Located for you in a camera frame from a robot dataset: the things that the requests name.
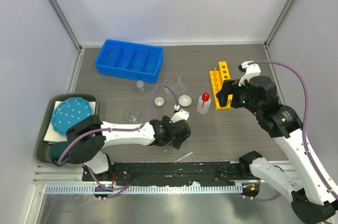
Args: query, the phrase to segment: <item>white enclosure wall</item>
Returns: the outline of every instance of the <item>white enclosure wall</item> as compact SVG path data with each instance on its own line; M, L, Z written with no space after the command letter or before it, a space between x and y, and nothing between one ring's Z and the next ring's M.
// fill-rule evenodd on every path
M76 50L48 0L0 0L1 223L24 223L48 101L65 91Z
M323 165L338 183L338 3L296 0L272 41L273 60L296 68L309 90L308 136ZM304 94L297 78L277 67L286 103L304 113Z
M57 0L82 45L265 41L287 0Z

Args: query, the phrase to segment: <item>white robotic arm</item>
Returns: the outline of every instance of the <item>white robotic arm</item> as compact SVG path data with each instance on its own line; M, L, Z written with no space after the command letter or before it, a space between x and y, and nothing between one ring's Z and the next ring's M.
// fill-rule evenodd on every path
M162 141L159 141L159 137L166 137L168 133L170 133L170 125L175 125L179 121L187 121L189 118L189 113L183 109L180 111L174 113L172 118L166 117L166 119L162 119L162 121L154 120L154 122L147 122L140 130L135 131L128 131L130 129L139 128L140 125L129 125L129 124L112 124L108 122L102 122L101 127L102 128L112 128L112 130L106 130L103 131L100 135L100 137L103 137L105 140L103 141L103 147L107 146L113 146L113 145L121 145L121 144L139 144L139 145L158 145L163 146L167 144L176 144L173 145L176 148L179 148L181 146L181 142L173 143L171 141L166 141L163 139ZM190 129L189 126L186 123L181 123L181 132L177 132L174 129L172 130L172 136L177 137L177 134L183 133L183 138L180 135L180 140L185 140L190 135ZM81 149L77 149L76 153L81 153ZM91 168L93 170L94 174L101 174L103 172L108 171L110 167L109 159L106 154L102 153L101 151L98 151L92 158L90 158L90 155L87 154L88 161L83 162L86 166ZM77 159L79 161L83 161L84 157Z
M225 106L228 95L233 94L231 106L245 107L256 116L261 128L285 152L299 178L285 174L255 151L242 156L240 163L253 176L266 181L291 202L294 212L303 222L318 223L328 219L338 210L338 202L332 193L338 192L338 186L326 172L307 139L308 151L305 151L303 124L297 113L291 107L279 104L276 85L269 77L259 76L257 64L247 61L239 66L239 70L245 72L243 77L240 80L225 80L221 91L216 94L220 106ZM311 163L309 152L330 189Z

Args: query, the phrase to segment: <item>dark gray tray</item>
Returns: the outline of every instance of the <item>dark gray tray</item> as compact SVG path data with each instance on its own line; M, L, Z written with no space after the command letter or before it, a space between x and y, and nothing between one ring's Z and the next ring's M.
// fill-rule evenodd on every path
M87 95L87 94L62 94L62 95L58 95L55 96L53 99L51 99L47 105L47 109L46 112L44 114L43 120L42 120L42 125L40 128L40 132L39 135L37 137L37 143L35 146L35 158L37 160L37 162L39 162L40 164L52 164L52 160L50 158L50 149L51 149L51 145L48 144L48 142L44 141L43 138L47 132L49 123L51 121L51 117L52 117L52 113L54 111L54 106L55 106L55 102L56 101L65 101L68 98L71 97L81 97L84 100L87 101L95 101L96 105L95 105L95 112L94 114L99 114L99 103L96 99L95 96L92 95Z

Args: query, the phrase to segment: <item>gray work surface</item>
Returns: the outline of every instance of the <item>gray work surface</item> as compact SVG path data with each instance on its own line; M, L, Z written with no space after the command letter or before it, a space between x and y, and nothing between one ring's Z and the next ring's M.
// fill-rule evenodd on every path
M262 183L260 198L270 199L276 194ZM101 202L94 199L89 194L45 195L37 223L302 223L284 197L272 202L250 201L239 194L122 195Z
M75 92L97 97L103 121L125 124L125 112L131 107L139 109L143 119L150 91L156 85L148 83L147 95L141 97L135 81L100 75L94 66L99 50L85 50ZM218 68L219 61L228 63L232 79L239 79L242 73L238 65L249 60L267 60L263 45L166 46L157 83L166 79L176 83L181 77L181 83L186 87L183 94L192 98L191 106L185 108L190 113L191 136L179 150L167 146L117 145L102 151L116 162L174 162L191 152L184 161L236 161L252 150L268 160L287 160L275 141L259 127L254 115L244 108L216 110L212 98L207 114L200 115L196 111L198 97L204 92L212 95L209 71ZM261 75L273 79L269 65L260 67ZM161 120L163 115L171 117L175 104L173 96L166 96L159 89L155 97L163 97L165 103L162 108L152 103L149 120Z

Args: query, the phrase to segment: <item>purple tube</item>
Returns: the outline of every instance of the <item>purple tube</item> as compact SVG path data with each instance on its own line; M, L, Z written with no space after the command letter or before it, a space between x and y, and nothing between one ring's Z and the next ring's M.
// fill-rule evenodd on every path
M157 89L159 89L159 88L161 88L161 87L162 87L162 88L168 89L168 90L173 94L173 96L174 96L174 98L175 98L176 105L179 105L179 99L177 98L175 92L174 92L171 88L169 88L169 87L167 87L167 86L165 86L165 85L158 85L158 86L155 87L155 89L153 90L153 93L152 93L152 95L151 95L151 97L150 97L150 102L149 102L149 105L148 105L147 115L146 115L146 117L145 117L143 123L140 125L140 127L136 127L136 128L132 128L132 129L101 128L101 129L90 130L89 132L86 132L86 133L80 135L79 137L77 137L72 143L70 143L70 144L67 146L67 148L63 151L63 153L61 154L61 156L60 156L60 158L59 158L59 160L58 160L58 165L59 165L59 166L65 165L65 164L67 163L67 161L69 160L69 159L67 158L67 159L65 159L65 160L63 161L63 158L65 157L65 155L69 152L69 150L71 150L71 148L72 148L78 141L80 141L81 139L83 139L84 137L86 137L86 136L88 136L88 135L91 135L91 134L93 134L93 133L98 133L98 132L111 132L111 131L118 131L118 132L135 132L135 131L137 131L137 130L140 130L143 126L145 126L145 124L146 124L147 121L148 121L148 117L149 117L150 109L151 109L151 107L152 107L152 102L153 102L153 98L154 98L155 92L157 91Z
M307 91L307 87L306 87L304 78L295 69L293 69L292 67L288 66L287 64L284 64L284 63L281 63L281 62L275 62L275 61L254 61L254 62L248 63L248 65L250 65L250 64L276 64L278 66L285 67L285 68L289 69L290 71L292 71L298 77L298 79L301 81L301 84L303 86L304 96L305 96L305 109L304 109L303 129L302 129L302 137L303 137L304 149L305 149L305 152L307 153L307 157L309 158L309 160L310 160L310 162L311 162L314 170L316 171L316 173L318 174L318 176L320 177L320 179L322 180L322 182L325 184L326 188L338 200L338 194L332 190L332 187L326 181L324 175L322 174L322 172L318 168L315 160L312 157L311 152L309 152L309 149L308 149L307 140L306 140L306 127L307 127L307 115L308 115L308 91Z
M274 166L277 167L277 168L279 168L281 171L284 172L284 170L280 166L278 166L278 165L274 165ZM281 194L279 193L277 196L275 196L275 197L273 197L271 199L256 199L256 198L253 198L252 200L258 201L258 202L270 202L270 201L274 201L274 200L278 199L280 196L281 196Z
M130 185L126 185L126 186L123 186L123 187L120 187L120 188L107 188L97 180L93 170L90 167L88 167L88 170L89 170L89 173L90 173L91 177L93 178L93 180L105 191L119 191L119 190L128 189L130 187Z

